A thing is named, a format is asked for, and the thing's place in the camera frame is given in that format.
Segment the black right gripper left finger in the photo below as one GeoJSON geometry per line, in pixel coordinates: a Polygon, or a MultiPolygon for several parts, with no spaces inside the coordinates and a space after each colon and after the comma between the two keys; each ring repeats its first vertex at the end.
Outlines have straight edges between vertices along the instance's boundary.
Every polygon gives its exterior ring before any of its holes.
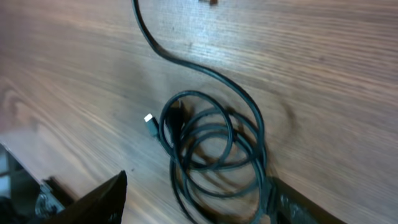
{"type": "Polygon", "coordinates": [[[50,177],[40,186],[40,217],[53,224],[121,223],[126,192],[123,170],[79,200],[50,177]]]}

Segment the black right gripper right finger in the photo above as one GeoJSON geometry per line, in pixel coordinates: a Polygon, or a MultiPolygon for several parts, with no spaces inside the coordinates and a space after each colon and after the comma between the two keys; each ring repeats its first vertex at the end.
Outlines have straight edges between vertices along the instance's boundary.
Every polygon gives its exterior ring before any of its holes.
{"type": "Polygon", "coordinates": [[[276,224],[345,224],[277,177],[268,177],[271,185],[267,215],[276,224]]]}

